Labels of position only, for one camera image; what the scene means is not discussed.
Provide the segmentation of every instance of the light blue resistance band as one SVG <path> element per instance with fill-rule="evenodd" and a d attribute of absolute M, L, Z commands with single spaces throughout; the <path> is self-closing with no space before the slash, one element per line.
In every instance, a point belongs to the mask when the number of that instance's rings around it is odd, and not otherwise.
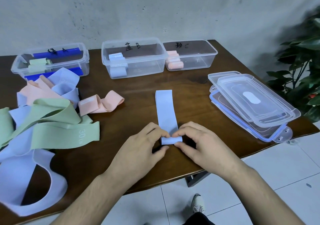
<path fill-rule="evenodd" d="M 173 108 L 172 90 L 156 91 L 156 106 L 159 126 L 172 135 L 178 130 L 176 114 Z M 162 145 L 175 144 L 178 141 L 182 142 L 182 137 L 161 138 Z"/>

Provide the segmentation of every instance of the hand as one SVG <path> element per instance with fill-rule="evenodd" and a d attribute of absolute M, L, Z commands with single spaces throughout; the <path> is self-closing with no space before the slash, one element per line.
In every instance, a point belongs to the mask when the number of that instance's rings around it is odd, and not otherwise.
<path fill-rule="evenodd" d="M 246 166 L 215 133 L 207 128 L 188 122 L 172 134 L 172 137 L 184 135 L 194 140 L 196 149 L 183 142 L 174 145 L 208 172 L 219 175 L 227 181 L 237 173 L 239 167 Z"/>
<path fill-rule="evenodd" d="M 160 137 L 169 138 L 170 135 L 155 123 L 149 123 L 138 134 L 127 139 L 106 172 L 130 188 L 164 157 L 169 146 L 163 146 L 152 154 L 152 147 Z"/>

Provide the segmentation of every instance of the left hand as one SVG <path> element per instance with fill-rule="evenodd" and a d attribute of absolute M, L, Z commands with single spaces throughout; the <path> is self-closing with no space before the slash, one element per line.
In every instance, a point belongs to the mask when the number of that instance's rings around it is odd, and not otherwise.
<path fill-rule="evenodd" d="M 138 134 L 127 139 L 115 155 L 106 173 L 111 174 L 122 184 L 125 182 L 126 188 L 130 188 L 164 157 L 169 146 L 163 146 L 157 152 L 152 153 L 152 147 L 160 137 L 169 138 L 170 134 L 155 123 L 149 123 Z"/>

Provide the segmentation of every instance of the table leg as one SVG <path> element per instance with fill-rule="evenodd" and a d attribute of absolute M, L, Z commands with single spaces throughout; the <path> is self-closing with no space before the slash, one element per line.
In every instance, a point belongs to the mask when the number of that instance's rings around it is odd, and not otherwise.
<path fill-rule="evenodd" d="M 207 171 L 202 171 L 200 173 L 186 177 L 186 182 L 187 182 L 188 187 L 192 187 L 192 186 L 196 185 L 201 180 L 203 180 L 205 177 L 207 177 L 209 174 L 210 173 L 208 173 Z"/>

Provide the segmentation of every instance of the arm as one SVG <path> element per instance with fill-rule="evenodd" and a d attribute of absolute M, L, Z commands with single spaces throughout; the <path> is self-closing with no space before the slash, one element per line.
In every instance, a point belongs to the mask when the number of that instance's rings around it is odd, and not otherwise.
<path fill-rule="evenodd" d="M 160 137 L 170 135 L 154 123 L 129 137 L 108 169 L 97 176 L 52 225 L 101 224 L 126 190 L 164 157 L 168 146 L 152 154 L 152 147 Z"/>
<path fill-rule="evenodd" d="M 192 138 L 197 148 L 182 142 L 174 145 L 203 169 L 228 182 L 253 224 L 304 224 L 258 172 L 239 159 L 215 133 L 189 122 L 182 125 L 172 137 L 183 135 Z"/>

